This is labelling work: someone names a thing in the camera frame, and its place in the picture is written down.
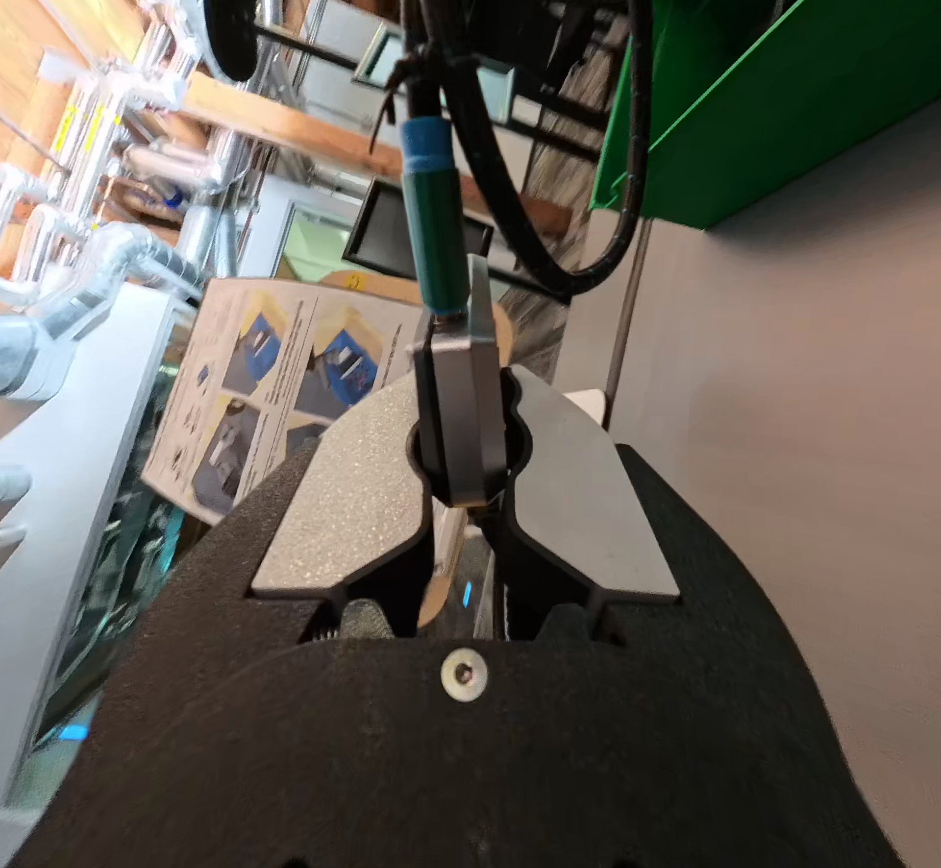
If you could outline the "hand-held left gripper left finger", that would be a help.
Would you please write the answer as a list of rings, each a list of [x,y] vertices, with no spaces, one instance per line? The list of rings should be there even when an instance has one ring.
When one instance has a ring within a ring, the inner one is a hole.
[[[421,600],[431,579],[430,491],[413,462],[415,381],[395,381],[323,433],[253,579],[264,598],[345,600],[375,585]]]

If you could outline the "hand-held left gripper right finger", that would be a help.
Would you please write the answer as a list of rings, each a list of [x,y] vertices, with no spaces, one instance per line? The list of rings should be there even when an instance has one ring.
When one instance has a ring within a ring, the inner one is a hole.
[[[676,580],[608,433],[528,369],[505,370],[513,466],[498,560],[526,603],[674,603]]]

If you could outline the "silver port hub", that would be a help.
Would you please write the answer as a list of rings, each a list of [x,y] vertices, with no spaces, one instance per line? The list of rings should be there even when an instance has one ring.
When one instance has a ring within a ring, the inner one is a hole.
[[[464,310],[447,317],[425,311],[412,358],[421,469],[442,503],[476,509],[499,496],[508,467],[488,263],[469,254],[467,265]]]

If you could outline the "braided hdmi cable green plugs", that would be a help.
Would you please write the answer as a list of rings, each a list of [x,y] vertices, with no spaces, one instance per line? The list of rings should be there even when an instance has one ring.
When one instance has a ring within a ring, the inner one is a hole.
[[[562,301],[608,280],[629,252],[647,178],[653,84],[653,2],[627,0],[632,24],[626,188],[617,229],[602,254],[570,272],[543,245],[509,176],[479,85],[461,0],[400,0],[403,55],[386,83],[382,111],[395,122],[394,95],[406,87],[399,126],[410,245],[423,304],[434,314],[464,310],[470,274],[453,130],[490,214],[522,266]]]

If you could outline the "green plastic bin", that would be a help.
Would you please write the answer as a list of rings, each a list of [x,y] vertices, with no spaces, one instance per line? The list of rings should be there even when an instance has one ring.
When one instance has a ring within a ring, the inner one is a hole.
[[[714,227],[939,98],[940,0],[653,0],[643,216]]]

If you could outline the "white stand base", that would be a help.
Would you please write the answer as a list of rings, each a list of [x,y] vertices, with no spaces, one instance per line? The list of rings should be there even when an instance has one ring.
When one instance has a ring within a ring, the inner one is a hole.
[[[564,396],[578,406],[606,432],[610,427],[610,401],[604,390],[598,388],[565,392]]]

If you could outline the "printed instruction sheet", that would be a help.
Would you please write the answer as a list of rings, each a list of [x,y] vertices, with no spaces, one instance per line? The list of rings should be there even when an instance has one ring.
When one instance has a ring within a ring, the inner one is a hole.
[[[347,286],[215,278],[143,470],[218,524],[270,472],[409,366],[421,306]]]

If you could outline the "silver ventilation duct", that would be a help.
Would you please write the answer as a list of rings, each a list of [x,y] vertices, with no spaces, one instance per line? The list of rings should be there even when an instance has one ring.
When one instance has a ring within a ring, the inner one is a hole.
[[[223,195],[249,168],[252,140],[217,128],[205,148],[158,138],[148,145],[127,146],[121,156],[130,177],[156,192],[157,199],[178,208],[184,199]]]
[[[129,277],[171,285],[200,301],[208,275],[147,227],[112,223],[92,231],[75,269],[57,287],[1,318],[1,396],[43,402],[59,392],[77,342],[109,315]]]

